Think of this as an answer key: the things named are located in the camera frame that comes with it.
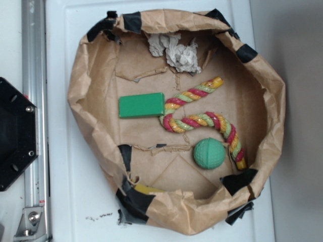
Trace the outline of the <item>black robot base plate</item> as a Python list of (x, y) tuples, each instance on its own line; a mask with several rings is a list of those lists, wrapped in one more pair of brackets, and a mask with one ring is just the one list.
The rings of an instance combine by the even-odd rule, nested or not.
[(37, 107), (1, 78), (1, 192), (35, 160)]

